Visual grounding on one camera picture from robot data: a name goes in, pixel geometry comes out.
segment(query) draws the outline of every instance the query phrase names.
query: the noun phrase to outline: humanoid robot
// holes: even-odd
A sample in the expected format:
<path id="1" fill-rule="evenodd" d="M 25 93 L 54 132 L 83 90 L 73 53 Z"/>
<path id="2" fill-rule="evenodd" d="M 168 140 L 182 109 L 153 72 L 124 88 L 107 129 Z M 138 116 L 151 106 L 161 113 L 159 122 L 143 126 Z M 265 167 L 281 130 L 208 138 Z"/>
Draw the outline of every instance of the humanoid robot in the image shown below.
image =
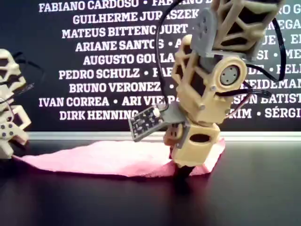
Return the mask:
<path id="1" fill-rule="evenodd" d="M 175 1 L 163 14 L 157 31 L 180 2 Z M 251 95 L 271 97 L 268 91 L 252 89 L 245 82 L 247 67 L 260 70 L 273 81 L 284 78 L 286 52 L 275 19 L 283 3 L 283 0 L 213 0 L 210 8 L 200 10 L 193 34 L 183 37 L 175 54 L 172 78 L 177 84 L 179 101 L 168 103 L 164 80 L 159 76 L 165 103 L 151 106 L 128 120 L 133 140 L 138 142 L 167 127 L 163 140 L 178 167 L 176 173 L 186 177 L 195 166 L 203 165 L 219 141 L 218 124 L 241 108 Z M 251 64 L 271 22 L 281 52 L 279 79 Z M 159 57 L 156 63 L 161 72 Z M 242 94 L 246 97 L 230 112 L 234 96 Z"/>
<path id="2" fill-rule="evenodd" d="M 12 105 L 15 93 L 24 87 L 25 78 L 19 64 L 5 49 L 0 49 L 0 159 L 10 159 L 13 149 L 11 141 L 25 145 L 28 134 L 24 129 L 31 123 L 21 105 Z"/>

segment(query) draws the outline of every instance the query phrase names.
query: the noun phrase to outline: wire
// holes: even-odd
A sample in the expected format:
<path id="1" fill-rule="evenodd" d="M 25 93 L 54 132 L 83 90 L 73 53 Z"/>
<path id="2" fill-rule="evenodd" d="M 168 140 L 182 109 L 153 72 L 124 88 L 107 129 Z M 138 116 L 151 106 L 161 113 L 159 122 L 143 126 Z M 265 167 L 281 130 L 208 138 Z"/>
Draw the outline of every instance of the wire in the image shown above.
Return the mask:
<path id="1" fill-rule="evenodd" d="M 38 69 L 38 70 L 40 70 L 42 72 L 42 77 L 41 77 L 40 82 L 39 82 L 40 87 L 41 87 L 41 84 L 44 81 L 45 75 L 46 75 L 44 69 L 41 68 L 39 65 L 37 65 L 36 63 L 34 63 L 32 61 L 27 61 L 27 59 L 25 58 L 25 56 L 24 56 L 24 59 L 17 59 L 19 56 L 22 56 L 22 55 L 24 56 L 24 54 L 22 52 L 17 52 L 17 53 L 15 53 L 13 55 L 13 58 L 14 58 L 14 60 L 15 60 L 15 62 L 17 64 L 25 64 L 25 67 L 23 69 L 22 74 L 20 74 L 18 76 L 15 76 L 12 80 L 0 82 L 0 85 L 8 85 L 11 82 L 18 81 L 18 79 L 23 76 L 24 72 L 27 69 L 27 66 L 30 65 L 30 66 L 32 66 L 32 67 L 34 67 L 34 68 L 36 68 L 36 69 Z M 5 100 L 0 101 L 0 104 L 2 104 L 4 102 L 7 102 L 7 101 L 9 101 L 11 99 L 14 99 L 16 96 L 19 96 L 19 95 L 21 95 L 21 94 L 29 91 L 30 89 L 34 88 L 34 85 L 35 85 L 35 83 L 31 83 L 29 85 L 26 85 L 23 89 L 18 89 L 17 91 L 14 92 L 14 94 L 11 97 L 9 97 L 9 98 L 7 98 Z"/>
<path id="2" fill-rule="evenodd" d="M 168 103 L 167 95 L 165 93 L 165 80 L 164 80 L 164 77 L 163 77 L 163 70 L 162 70 L 161 61 L 160 61 L 159 45 L 158 45 L 158 43 L 159 43 L 159 34 L 160 34 L 161 26 L 162 26 L 165 18 L 167 17 L 167 15 L 171 12 L 171 10 L 173 10 L 173 8 L 175 8 L 177 5 L 179 5 L 182 1 L 183 0 L 176 0 L 168 7 L 168 9 L 163 13 L 161 18 L 159 19 L 159 22 L 158 22 L 158 25 L 157 25 L 157 30 L 156 30 L 156 38 L 155 38 L 156 65 L 157 65 L 157 68 L 158 68 L 158 78 L 159 78 L 159 81 L 160 81 L 161 92 L 162 92 L 162 95 L 163 95 L 164 101 L 165 101 L 165 108 L 163 110 L 160 110 L 161 112 L 168 109 L 169 103 Z"/>
<path id="3" fill-rule="evenodd" d="M 253 68 L 257 71 L 260 71 L 262 74 L 264 74 L 268 79 L 272 80 L 273 82 L 279 82 L 282 81 L 285 77 L 285 68 L 286 68 L 286 49 L 282 37 L 282 33 L 280 30 L 280 26 L 278 24 L 278 21 L 276 18 L 272 20 L 272 23 L 275 28 L 275 33 L 277 36 L 277 41 L 279 44 L 279 50 L 280 50 L 280 74 L 279 78 L 276 79 L 274 76 L 272 76 L 270 73 L 268 73 L 266 70 L 264 70 L 261 67 L 258 67 L 256 65 L 252 64 L 246 64 L 247 67 Z M 233 90 L 225 93 L 218 94 L 219 96 L 222 97 L 229 97 L 229 96 L 237 96 L 241 94 L 246 94 L 248 95 L 238 104 L 236 109 L 231 113 L 231 115 L 234 114 L 234 112 L 237 112 L 250 98 L 253 94 L 262 97 L 262 98 L 270 98 L 272 96 L 272 93 L 270 93 L 267 90 L 262 90 L 262 89 L 253 89 L 250 84 L 248 84 L 246 81 L 244 81 L 244 85 L 248 87 L 248 89 L 239 89 L 239 90 Z"/>
<path id="4" fill-rule="evenodd" d="M 280 26 L 277 22 L 277 19 L 274 18 L 272 20 L 272 23 L 274 25 L 275 28 L 275 32 L 276 32 L 276 36 L 277 36 L 277 41 L 279 44 L 279 50 L 280 50 L 280 74 L 279 74 L 279 78 L 276 79 L 274 76 L 272 76 L 270 73 L 268 73 L 266 70 L 264 70 L 261 67 L 258 67 L 256 65 L 251 65 L 251 64 L 246 64 L 247 67 L 256 69 L 257 71 L 260 71 L 261 73 L 263 73 L 268 79 L 274 81 L 274 82 L 279 82 L 282 81 L 285 77 L 285 66 L 286 66 L 286 49 L 284 46 L 284 41 L 283 41 L 283 37 L 282 37 L 282 33 L 280 30 Z"/>

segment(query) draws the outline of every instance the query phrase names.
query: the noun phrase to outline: lattice structure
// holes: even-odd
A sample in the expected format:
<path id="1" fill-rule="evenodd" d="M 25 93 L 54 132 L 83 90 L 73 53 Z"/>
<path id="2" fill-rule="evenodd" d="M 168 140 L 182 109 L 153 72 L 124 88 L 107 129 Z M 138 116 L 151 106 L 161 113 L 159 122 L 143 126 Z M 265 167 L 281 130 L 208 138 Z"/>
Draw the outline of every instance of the lattice structure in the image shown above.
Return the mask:
<path id="1" fill-rule="evenodd" d="M 218 32 L 213 49 L 235 52 L 256 51 L 265 29 L 277 15 L 282 0 L 218 0 Z"/>
<path id="2" fill-rule="evenodd" d="M 0 49 L 0 159 L 11 158 L 14 151 L 10 141 L 14 140 L 21 145 L 28 141 L 24 129 L 31 124 L 31 120 L 21 105 L 11 105 L 14 91 L 25 84 L 26 80 L 12 55 Z"/>

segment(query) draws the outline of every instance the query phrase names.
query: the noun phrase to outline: pink fabric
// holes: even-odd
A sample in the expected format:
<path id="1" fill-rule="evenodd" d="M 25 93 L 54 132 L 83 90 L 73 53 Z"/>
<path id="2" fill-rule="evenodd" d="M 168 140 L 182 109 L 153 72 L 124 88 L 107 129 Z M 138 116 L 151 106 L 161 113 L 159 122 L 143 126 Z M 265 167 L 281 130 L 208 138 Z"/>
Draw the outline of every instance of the pink fabric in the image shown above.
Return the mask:
<path id="1" fill-rule="evenodd" d="M 225 148 L 224 140 L 213 146 L 205 164 L 191 175 L 209 173 Z M 52 154 L 13 156 L 40 170 L 126 177 L 167 177 L 174 173 L 169 147 L 163 143 L 99 141 L 88 146 L 61 150 Z"/>

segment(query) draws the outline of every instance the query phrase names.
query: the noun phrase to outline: hole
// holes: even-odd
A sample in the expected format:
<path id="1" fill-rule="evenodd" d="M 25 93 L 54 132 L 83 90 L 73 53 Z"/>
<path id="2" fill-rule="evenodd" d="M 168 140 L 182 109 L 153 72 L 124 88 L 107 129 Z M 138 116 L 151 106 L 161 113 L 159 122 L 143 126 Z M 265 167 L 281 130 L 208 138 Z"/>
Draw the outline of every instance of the hole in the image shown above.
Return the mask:
<path id="1" fill-rule="evenodd" d="M 178 74 L 181 79 L 183 78 L 183 70 L 180 65 L 178 65 L 178 67 L 177 67 L 176 74 Z"/>
<path id="2" fill-rule="evenodd" d="M 0 59 L 0 67 L 5 67 L 8 64 L 7 59 Z"/>
<path id="3" fill-rule="evenodd" d="M 234 22 L 234 24 L 230 28 L 228 34 L 236 34 L 236 33 L 240 33 L 240 32 L 243 32 L 243 31 L 244 30 L 236 22 Z"/>
<path id="4" fill-rule="evenodd" d="M 250 11 L 248 8 L 244 7 L 238 17 L 246 24 L 252 24 L 252 23 L 262 23 L 268 14 L 269 13 L 256 14 Z"/>
<path id="5" fill-rule="evenodd" d="M 13 123 L 16 124 L 16 126 L 21 126 L 23 124 L 23 121 L 18 114 L 15 114 Z"/>
<path id="6" fill-rule="evenodd" d="M 6 75 L 6 73 L 7 73 L 7 71 L 0 69 L 0 76 L 1 77 L 4 77 Z"/>
<path id="7" fill-rule="evenodd" d="M 223 41 L 221 43 L 222 46 L 235 46 L 235 45 L 245 45 L 246 43 L 248 43 L 247 39 L 244 38 L 234 38 L 228 41 Z"/>
<path id="8" fill-rule="evenodd" d="M 189 61 L 189 58 L 184 59 L 185 68 L 187 67 L 188 61 Z"/>
<path id="9" fill-rule="evenodd" d="M 203 78 L 198 73 L 194 72 L 190 85 L 200 96 L 203 96 L 206 86 L 204 85 Z"/>
<path id="10" fill-rule="evenodd" d="M 190 140 L 197 143 L 204 143 L 210 140 L 210 137 L 206 134 L 194 134 L 190 137 Z"/>
<path id="11" fill-rule="evenodd" d="M 189 45 L 185 45 L 184 46 L 184 53 L 186 55 L 190 54 L 192 52 L 192 49 L 190 49 L 190 46 Z"/>

